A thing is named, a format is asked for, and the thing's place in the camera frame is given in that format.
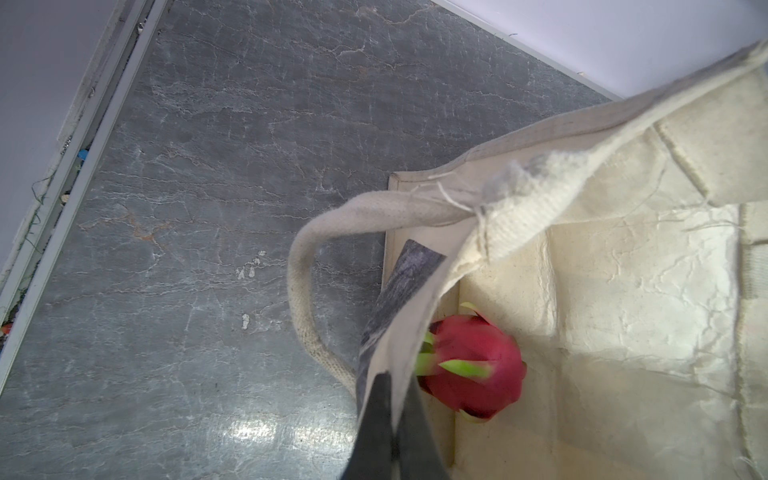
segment cotton rope handle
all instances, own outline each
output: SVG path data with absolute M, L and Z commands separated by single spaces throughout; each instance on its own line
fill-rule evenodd
M 332 238 L 407 227 L 434 227 L 471 217 L 448 201 L 406 192 L 361 194 L 312 219 L 288 254 L 288 304 L 293 328 L 306 351 L 355 396 L 355 371 L 320 339 L 312 302 L 312 264 L 317 247 Z

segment gray slate floor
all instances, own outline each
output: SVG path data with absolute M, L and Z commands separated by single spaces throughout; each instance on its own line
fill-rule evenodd
M 355 404 L 293 334 L 295 232 L 603 101 L 426 0 L 176 0 L 0 397 L 0 477 L 337 478 Z M 350 362 L 382 242 L 319 255 Z

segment canvas tote bag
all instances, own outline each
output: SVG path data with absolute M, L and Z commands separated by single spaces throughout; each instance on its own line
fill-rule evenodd
M 431 321 L 469 301 L 512 334 L 518 402 L 473 424 L 424 397 L 453 478 L 767 476 L 767 58 L 761 42 L 311 220 L 288 264 L 300 341 L 360 411 L 388 372 L 394 428 Z M 376 231 L 355 371 L 316 331 L 310 271 L 321 243 Z

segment white wall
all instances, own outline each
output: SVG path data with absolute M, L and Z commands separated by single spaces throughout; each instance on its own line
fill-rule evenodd
M 618 97 L 768 38 L 768 0 L 436 0 Z
M 26 227 L 32 184 L 46 177 L 71 133 L 62 127 L 83 104 L 90 85 L 80 91 L 81 83 L 92 80 L 91 59 L 122 3 L 0 0 L 0 265 Z

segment red dragon fruit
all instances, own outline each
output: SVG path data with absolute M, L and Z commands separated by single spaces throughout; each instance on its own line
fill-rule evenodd
M 485 422 L 517 402 L 528 367 L 517 342 L 480 315 L 451 315 L 429 327 L 416 361 L 419 385 L 454 412 Z

